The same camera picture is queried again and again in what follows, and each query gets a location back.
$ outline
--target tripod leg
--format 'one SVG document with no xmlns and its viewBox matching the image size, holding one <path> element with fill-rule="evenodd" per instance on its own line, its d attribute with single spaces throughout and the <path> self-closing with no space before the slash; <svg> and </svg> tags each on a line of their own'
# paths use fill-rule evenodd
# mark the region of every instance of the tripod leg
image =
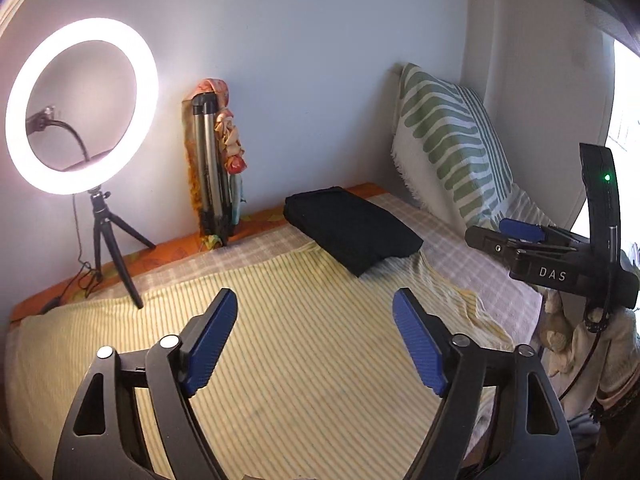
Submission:
<svg viewBox="0 0 640 480">
<path fill-rule="evenodd" d="M 113 213 L 109 214 L 110 220 L 116 224 L 120 229 L 122 229 L 127 234 L 133 236 L 137 241 L 145 244 L 149 249 L 155 249 L 156 245 L 147 240 L 143 235 L 141 235 L 138 231 L 136 231 L 133 227 L 127 224 L 122 218 L 118 215 L 114 215 Z"/>
<path fill-rule="evenodd" d="M 136 286 L 133 284 L 133 280 L 131 279 L 131 275 L 127 270 L 127 266 L 124 263 L 124 259 L 122 258 L 122 253 L 120 252 L 120 248 L 118 247 L 118 243 L 116 242 L 116 238 L 113 235 L 113 228 L 111 227 L 111 222 L 106 221 L 103 222 L 100 226 L 100 230 L 102 231 L 102 236 L 104 236 L 104 242 L 107 245 L 109 252 L 111 253 L 111 257 L 113 258 L 113 265 L 116 266 L 116 270 L 122 279 L 122 283 L 124 283 L 127 292 L 131 296 L 133 303 L 136 304 L 136 307 L 142 308 L 144 305 L 142 303 L 142 298 L 138 294 L 136 290 Z"/>
<path fill-rule="evenodd" d="M 98 281 L 102 279 L 102 264 L 100 263 L 100 222 L 94 220 L 94 260 L 95 260 L 95 277 Z"/>
</svg>

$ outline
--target window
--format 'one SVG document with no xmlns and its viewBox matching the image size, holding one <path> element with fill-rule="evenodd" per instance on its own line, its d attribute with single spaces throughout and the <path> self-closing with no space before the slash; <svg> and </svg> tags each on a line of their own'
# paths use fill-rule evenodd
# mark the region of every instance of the window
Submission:
<svg viewBox="0 0 640 480">
<path fill-rule="evenodd" d="M 615 86 L 611 122 L 605 145 L 613 153 L 620 194 L 621 248 L 640 266 L 640 57 L 616 41 Z M 589 236 L 589 211 L 586 202 L 572 228 Z"/>
</svg>

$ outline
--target black handheld device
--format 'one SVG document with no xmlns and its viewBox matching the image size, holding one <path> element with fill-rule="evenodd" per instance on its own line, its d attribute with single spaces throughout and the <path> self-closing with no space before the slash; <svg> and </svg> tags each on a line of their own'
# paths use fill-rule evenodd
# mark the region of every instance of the black handheld device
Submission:
<svg viewBox="0 0 640 480">
<path fill-rule="evenodd" d="M 584 320 L 592 332 L 607 326 L 618 307 L 633 308 L 638 297 L 638 277 L 620 251 L 620 199 L 613 155 L 609 148 L 580 144 L 582 181 L 589 208 L 590 237 L 552 226 L 529 226 L 539 236 L 523 239 L 481 227 L 466 230 L 466 243 L 500 258 L 514 280 L 554 288 L 587 298 Z M 502 220 L 513 227 L 512 220 Z M 591 319 L 595 308 L 604 310 Z"/>
</svg>

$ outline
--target blue gripper pad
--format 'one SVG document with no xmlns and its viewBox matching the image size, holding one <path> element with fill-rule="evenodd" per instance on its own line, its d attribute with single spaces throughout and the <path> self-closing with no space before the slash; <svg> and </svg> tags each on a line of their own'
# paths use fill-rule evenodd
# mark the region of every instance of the blue gripper pad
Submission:
<svg viewBox="0 0 640 480">
<path fill-rule="evenodd" d="M 206 386 L 238 317 L 238 299 L 228 288 L 217 294 L 204 314 L 192 317 L 180 334 L 178 376 L 187 398 Z"/>
<path fill-rule="evenodd" d="M 545 232 L 539 225 L 527 224 L 511 218 L 503 218 L 498 224 L 498 229 L 503 235 L 517 240 L 525 240 L 533 244 L 544 242 L 546 239 Z"/>
<path fill-rule="evenodd" d="M 442 353 L 402 289 L 394 294 L 392 309 L 396 326 L 414 360 L 422 384 L 442 396 L 448 385 L 442 367 Z"/>
</svg>

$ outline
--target folded black cloth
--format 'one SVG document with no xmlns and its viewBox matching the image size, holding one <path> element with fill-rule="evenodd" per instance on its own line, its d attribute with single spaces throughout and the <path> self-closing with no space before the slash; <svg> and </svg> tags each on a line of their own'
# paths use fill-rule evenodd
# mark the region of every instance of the folded black cloth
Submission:
<svg viewBox="0 0 640 480">
<path fill-rule="evenodd" d="M 410 256 L 422 245 L 422 238 L 389 211 L 341 187 L 287 197 L 284 218 L 355 276 L 389 256 Z"/>
</svg>

